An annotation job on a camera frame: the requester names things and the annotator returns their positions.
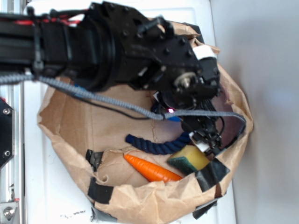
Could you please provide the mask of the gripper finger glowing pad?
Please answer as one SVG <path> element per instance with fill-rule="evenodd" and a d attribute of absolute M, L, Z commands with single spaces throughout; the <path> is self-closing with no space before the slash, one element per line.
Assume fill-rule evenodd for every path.
<path fill-rule="evenodd" d="M 189 137 L 192 143 L 204 154 L 220 154 L 222 146 L 221 136 L 216 134 L 216 136 L 207 138 L 200 135 L 198 132 L 190 132 Z"/>

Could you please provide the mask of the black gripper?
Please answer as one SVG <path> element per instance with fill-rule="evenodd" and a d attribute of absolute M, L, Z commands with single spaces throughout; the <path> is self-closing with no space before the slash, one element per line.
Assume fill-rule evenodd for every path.
<path fill-rule="evenodd" d="M 117 84 L 157 91 L 172 109 L 196 109 L 221 91 L 217 56 L 208 45 L 192 49 L 159 16 L 147 19 L 134 8 L 93 3 L 83 23 L 95 32 L 97 72 L 86 85 L 104 91 Z"/>

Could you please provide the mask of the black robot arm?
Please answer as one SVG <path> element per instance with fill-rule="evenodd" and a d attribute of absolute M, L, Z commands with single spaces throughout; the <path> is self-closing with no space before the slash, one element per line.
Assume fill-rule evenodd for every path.
<path fill-rule="evenodd" d="M 93 98 L 96 91 L 126 84 L 158 92 L 160 107 L 174 109 L 182 128 L 206 153 L 217 154 L 221 132 L 211 100 L 220 94 L 220 72 L 213 50 L 193 48 L 175 23 L 149 19 L 112 2 L 83 10 L 51 10 L 36 15 L 0 16 L 0 81 L 18 83 L 29 70 L 33 80 L 60 89 L 56 77 L 76 87 L 65 92 Z"/>

